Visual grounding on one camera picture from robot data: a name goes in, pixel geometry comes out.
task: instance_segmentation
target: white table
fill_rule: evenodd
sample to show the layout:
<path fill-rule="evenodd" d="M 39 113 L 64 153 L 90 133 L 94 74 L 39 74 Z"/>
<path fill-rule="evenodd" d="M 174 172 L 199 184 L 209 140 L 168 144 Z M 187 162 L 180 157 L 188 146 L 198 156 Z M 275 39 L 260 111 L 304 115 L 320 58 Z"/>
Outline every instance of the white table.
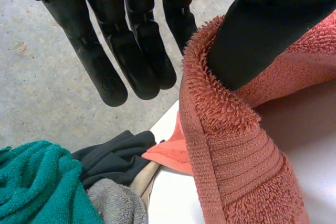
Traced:
<path fill-rule="evenodd" d="M 176 102 L 151 129 L 156 141 L 172 135 Z M 303 191 L 312 224 L 336 223 L 336 81 L 258 108 L 262 124 L 286 152 Z M 202 224 L 193 177 L 162 167 L 149 206 L 149 224 Z"/>

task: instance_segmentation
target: concrete floor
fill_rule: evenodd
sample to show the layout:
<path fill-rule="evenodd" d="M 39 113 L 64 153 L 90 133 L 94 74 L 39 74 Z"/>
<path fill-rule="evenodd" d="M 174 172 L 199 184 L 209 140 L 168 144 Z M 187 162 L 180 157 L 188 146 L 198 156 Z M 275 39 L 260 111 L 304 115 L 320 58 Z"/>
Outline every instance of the concrete floor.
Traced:
<path fill-rule="evenodd" d="M 226 13 L 232 1 L 194 0 L 197 25 Z M 0 0 L 0 148 L 49 140 L 75 151 L 105 142 L 124 130 L 139 133 L 150 129 L 178 99 L 182 76 L 182 57 L 165 23 L 162 2 L 155 2 L 155 18 L 178 82 L 151 101 L 140 100 L 128 86 L 126 104 L 111 108 L 101 101 L 42 3 Z M 103 42 L 96 21 L 92 21 Z M 117 68 L 104 42 L 103 46 Z"/>

